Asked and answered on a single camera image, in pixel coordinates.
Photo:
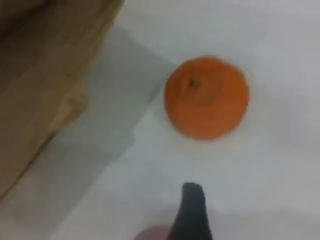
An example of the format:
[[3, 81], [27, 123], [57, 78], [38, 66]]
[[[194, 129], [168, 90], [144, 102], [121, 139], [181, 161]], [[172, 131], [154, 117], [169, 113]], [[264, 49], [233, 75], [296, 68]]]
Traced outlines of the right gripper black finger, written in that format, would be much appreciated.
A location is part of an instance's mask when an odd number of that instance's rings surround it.
[[181, 201], [169, 240], [212, 240], [206, 197], [201, 185], [185, 182], [182, 186]]

